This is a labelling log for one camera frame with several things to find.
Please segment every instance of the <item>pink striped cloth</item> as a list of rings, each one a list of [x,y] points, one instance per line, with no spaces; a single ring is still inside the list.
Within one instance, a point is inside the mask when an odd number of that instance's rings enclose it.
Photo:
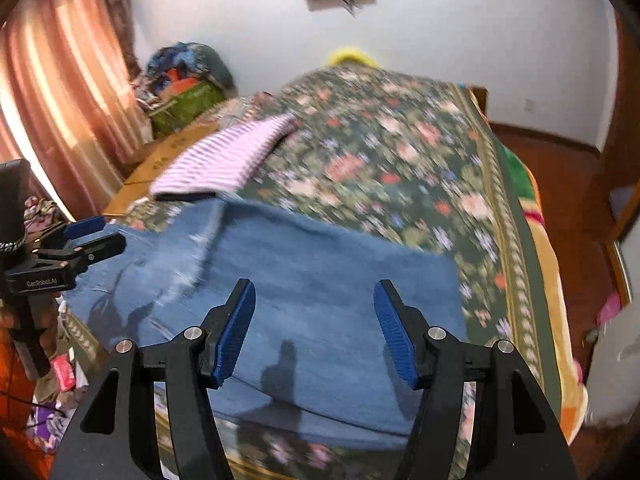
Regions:
[[[199,140],[182,152],[149,187],[151,196],[236,192],[271,153],[297,129],[290,114],[237,124]]]

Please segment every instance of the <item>wooden floor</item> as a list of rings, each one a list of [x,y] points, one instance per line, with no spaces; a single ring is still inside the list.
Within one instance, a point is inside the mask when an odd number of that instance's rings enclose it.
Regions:
[[[584,332],[615,290],[602,241],[613,217],[602,192],[598,159],[593,153],[546,139],[524,136],[517,128],[492,125],[498,138],[536,177],[546,230],[558,263],[574,357],[588,370],[592,348]],[[599,464],[615,432],[580,430],[571,446],[578,478],[587,478]]]

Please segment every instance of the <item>blue fabric bundle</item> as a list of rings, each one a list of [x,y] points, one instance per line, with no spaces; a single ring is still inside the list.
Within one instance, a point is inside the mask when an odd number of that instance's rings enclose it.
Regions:
[[[177,69],[183,78],[204,78],[221,90],[229,90],[234,85],[228,68],[210,46],[178,42],[156,51],[146,64],[145,75],[153,82],[149,89],[151,92],[160,95],[170,85],[167,72],[172,68]]]
[[[404,446],[421,392],[398,378],[372,307],[378,280],[466,340],[455,264],[260,203],[187,206],[162,234],[107,226],[127,250],[65,294],[107,348],[163,342],[255,283],[254,318],[216,416],[361,449]]]

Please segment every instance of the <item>green floral blanket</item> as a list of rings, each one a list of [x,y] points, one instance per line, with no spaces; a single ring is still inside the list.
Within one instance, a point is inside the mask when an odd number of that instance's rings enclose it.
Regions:
[[[417,249],[458,266],[468,340],[517,346],[559,416],[558,366],[540,264],[508,160],[458,85],[361,66],[319,70],[252,111],[291,111],[300,131],[281,143],[240,195]],[[162,230],[177,203],[137,206],[125,223]],[[158,407],[164,406],[158,393]],[[463,475],[474,415],[465,389],[451,477]],[[218,421],[236,478],[392,478],[402,452],[303,442]],[[168,431],[159,425],[164,462]]]

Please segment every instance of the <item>red label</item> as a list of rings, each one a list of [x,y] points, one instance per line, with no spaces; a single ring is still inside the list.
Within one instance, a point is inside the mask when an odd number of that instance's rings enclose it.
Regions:
[[[76,387],[76,376],[69,364],[69,359],[66,354],[59,355],[55,359],[51,360],[51,366],[58,378],[58,384],[60,384],[61,392],[68,392]]]

